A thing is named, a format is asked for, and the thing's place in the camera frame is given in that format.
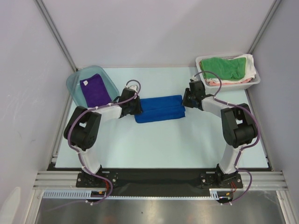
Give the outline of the blue towel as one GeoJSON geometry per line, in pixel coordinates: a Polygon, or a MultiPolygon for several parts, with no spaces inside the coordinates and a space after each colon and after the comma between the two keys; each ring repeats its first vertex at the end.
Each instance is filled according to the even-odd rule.
{"type": "Polygon", "coordinates": [[[141,124],[184,118],[185,107],[182,100],[181,95],[143,98],[140,100],[143,112],[135,115],[135,121],[141,124]]]}

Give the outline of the right aluminium frame post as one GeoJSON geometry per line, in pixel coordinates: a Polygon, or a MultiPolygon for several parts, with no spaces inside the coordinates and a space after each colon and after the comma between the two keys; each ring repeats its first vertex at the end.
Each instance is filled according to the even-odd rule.
{"type": "Polygon", "coordinates": [[[251,43],[247,53],[249,54],[253,54],[257,45],[259,44],[260,40],[262,39],[262,36],[264,35],[267,27],[269,26],[271,20],[273,19],[273,17],[275,16],[277,10],[279,9],[281,3],[283,1],[282,0],[274,0],[268,13],[266,14],[265,19],[263,20],[257,34],[254,37],[253,42],[251,43]]]}

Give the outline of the purple microfiber towel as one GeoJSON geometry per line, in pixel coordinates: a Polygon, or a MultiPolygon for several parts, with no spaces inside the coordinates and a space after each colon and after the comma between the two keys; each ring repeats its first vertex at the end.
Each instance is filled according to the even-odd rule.
{"type": "Polygon", "coordinates": [[[100,74],[80,80],[80,88],[88,107],[102,106],[110,103],[111,98],[100,74]]]}

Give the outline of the green microfiber towel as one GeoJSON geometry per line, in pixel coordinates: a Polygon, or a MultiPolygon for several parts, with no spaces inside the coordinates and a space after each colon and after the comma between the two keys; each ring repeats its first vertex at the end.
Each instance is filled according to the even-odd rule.
{"type": "Polygon", "coordinates": [[[209,73],[212,72],[222,80],[238,81],[245,77],[246,58],[241,57],[228,60],[212,57],[201,60],[199,66],[202,71],[208,71],[203,73],[203,77],[206,79],[217,78],[215,75],[209,73]]]}

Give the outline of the white plastic basket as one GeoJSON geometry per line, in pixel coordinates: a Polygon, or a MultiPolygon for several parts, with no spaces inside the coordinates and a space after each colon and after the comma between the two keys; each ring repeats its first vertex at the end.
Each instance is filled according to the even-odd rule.
{"type": "MultiPolygon", "coordinates": [[[[241,57],[245,57],[246,58],[246,75],[244,79],[249,79],[252,78],[252,81],[249,83],[244,83],[244,84],[231,84],[231,85],[222,85],[221,87],[221,91],[236,91],[236,90],[245,90],[247,88],[249,88],[250,86],[254,85],[254,84],[259,84],[261,79],[260,76],[255,68],[254,65],[254,59],[253,56],[250,54],[243,54],[243,53],[228,53],[228,54],[218,54],[218,55],[209,55],[209,56],[199,56],[195,59],[196,61],[196,66],[198,69],[198,72],[201,71],[200,66],[199,66],[199,62],[201,60],[204,59],[209,59],[212,57],[219,57],[222,59],[236,59],[236,58],[241,58],[241,57]]],[[[201,79],[201,81],[204,84],[204,87],[206,89],[206,93],[211,93],[214,94],[216,93],[216,91],[218,90],[219,86],[209,86],[206,83],[206,78],[203,77],[203,74],[199,74],[199,76],[196,79],[201,79]]]]}

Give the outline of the translucent blue plastic tray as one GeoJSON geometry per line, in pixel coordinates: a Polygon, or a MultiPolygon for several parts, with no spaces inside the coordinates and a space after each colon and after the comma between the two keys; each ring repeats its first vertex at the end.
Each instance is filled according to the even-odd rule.
{"type": "Polygon", "coordinates": [[[115,99],[119,95],[118,89],[103,68],[100,66],[89,66],[73,73],[66,80],[67,89],[77,106],[88,107],[80,88],[80,80],[90,78],[95,74],[100,74],[102,77],[111,100],[115,99]]]}

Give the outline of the pink towel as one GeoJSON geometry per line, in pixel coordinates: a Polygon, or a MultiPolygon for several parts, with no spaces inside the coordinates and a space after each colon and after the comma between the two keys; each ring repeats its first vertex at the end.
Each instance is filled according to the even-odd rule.
{"type": "MultiPolygon", "coordinates": [[[[209,86],[220,86],[220,81],[216,79],[206,79],[206,83],[209,86]]],[[[238,81],[229,81],[229,80],[222,80],[221,83],[222,85],[231,85],[231,84],[244,84],[244,83],[249,83],[252,81],[252,78],[249,79],[241,79],[238,81]]]]}

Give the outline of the aluminium rail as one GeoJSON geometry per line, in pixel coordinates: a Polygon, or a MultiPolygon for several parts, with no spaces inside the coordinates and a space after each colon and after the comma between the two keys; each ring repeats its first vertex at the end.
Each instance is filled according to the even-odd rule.
{"type": "MultiPolygon", "coordinates": [[[[74,189],[80,171],[40,171],[38,172],[34,189],[74,189]]],[[[250,190],[288,190],[285,177],[279,172],[251,171],[252,184],[250,190]]]]}

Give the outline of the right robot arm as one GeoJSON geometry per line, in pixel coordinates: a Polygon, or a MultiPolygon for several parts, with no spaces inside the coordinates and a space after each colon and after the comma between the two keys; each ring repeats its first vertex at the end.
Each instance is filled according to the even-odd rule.
{"type": "Polygon", "coordinates": [[[253,139],[260,138],[249,106],[233,105],[219,100],[213,94],[206,94],[204,84],[199,80],[190,80],[182,104],[209,112],[221,119],[226,147],[220,163],[216,166],[215,182],[219,187],[227,187],[238,174],[238,163],[243,151],[252,146],[253,139]]]}

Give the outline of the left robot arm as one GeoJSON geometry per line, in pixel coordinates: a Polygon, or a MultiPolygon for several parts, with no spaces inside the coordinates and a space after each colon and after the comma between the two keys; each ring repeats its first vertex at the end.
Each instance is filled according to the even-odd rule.
{"type": "Polygon", "coordinates": [[[140,87],[137,85],[127,85],[117,102],[112,101],[93,108],[77,106],[64,130],[64,138],[69,147],[77,153],[82,170],[88,174],[86,181],[93,187],[101,185],[103,181],[103,175],[98,172],[101,164],[92,149],[99,127],[110,120],[141,114],[143,110],[139,91],[140,87]]]}

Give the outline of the white towel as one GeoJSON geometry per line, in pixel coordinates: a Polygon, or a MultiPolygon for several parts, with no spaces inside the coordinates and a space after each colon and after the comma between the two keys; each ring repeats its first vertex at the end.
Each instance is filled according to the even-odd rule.
{"type": "Polygon", "coordinates": [[[253,56],[244,54],[233,59],[211,57],[200,60],[199,67],[209,85],[247,83],[255,78],[257,71],[253,56]]]}

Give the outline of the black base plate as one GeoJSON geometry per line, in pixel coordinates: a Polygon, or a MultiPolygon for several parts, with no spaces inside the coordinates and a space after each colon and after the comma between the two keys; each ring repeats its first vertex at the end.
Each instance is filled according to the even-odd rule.
{"type": "Polygon", "coordinates": [[[98,177],[80,171],[77,188],[104,188],[113,196],[208,196],[210,189],[243,188],[240,174],[220,175],[215,168],[102,168],[98,177]]]}

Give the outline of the left aluminium frame post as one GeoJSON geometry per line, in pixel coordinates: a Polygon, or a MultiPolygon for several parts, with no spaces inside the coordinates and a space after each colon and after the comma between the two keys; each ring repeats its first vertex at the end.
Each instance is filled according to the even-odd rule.
{"type": "Polygon", "coordinates": [[[43,0],[34,0],[34,3],[36,4],[41,16],[43,17],[48,29],[50,30],[51,34],[53,35],[58,47],[60,48],[63,56],[65,57],[68,65],[71,67],[71,69],[76,72],[78,70],[77,66],[75,65],[75,62],[65,44],[63,41],[60,32],[52,19],[52,16],[50,15],[49,10],[47,9],[45,3],[43,0]]]}

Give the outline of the aluminium frame post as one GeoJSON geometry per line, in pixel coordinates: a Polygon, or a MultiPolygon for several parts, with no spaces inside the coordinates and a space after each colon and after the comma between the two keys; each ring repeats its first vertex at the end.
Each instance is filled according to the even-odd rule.
{"type": "Polygon", "coordinates": [[[275,16],[277,10],[279,9],[281,3],[283,1],[282,0],[274,0],[268,13],[266,14],[265,19],[263,20],[257,34],[254,37],[253,42],[251,43],[247,53],[249,54],[253,54],[257,45],[259,44],[260,40],[262,39],[262,36],[264,35],[267,27],[269,26],[271,20],[273,19],[273,17],[275,16]]]}
{"type": "Polygon", "coordinates": [[[65,44],[63,41],[60,32],[52,19],[52,16],[50,15],[49,10],[47,9],[45,3],[43,0],[34,0],[34,3],[36,4],[41,16],[43,17],[48,29],[50,30],[51,34],[53,35],[58,47],[60,48],[63,56],[65,57],[68,65],[71,67],[71,69],[76,72],[78,70],[77,66],[75,65],[75,62],[65,44]]]}

